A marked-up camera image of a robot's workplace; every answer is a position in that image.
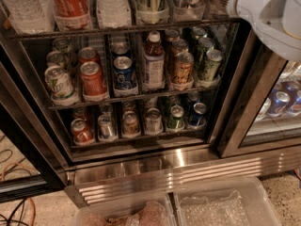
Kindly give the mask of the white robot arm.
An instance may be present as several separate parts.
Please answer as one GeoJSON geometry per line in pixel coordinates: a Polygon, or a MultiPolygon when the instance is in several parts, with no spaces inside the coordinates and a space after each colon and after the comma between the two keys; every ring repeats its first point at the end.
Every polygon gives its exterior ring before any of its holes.
{"type": "Polygon", "coordinates": [[[211,0],[230,17],[247,21],[277,55],[301,61],[301,0],[211,0]]]}

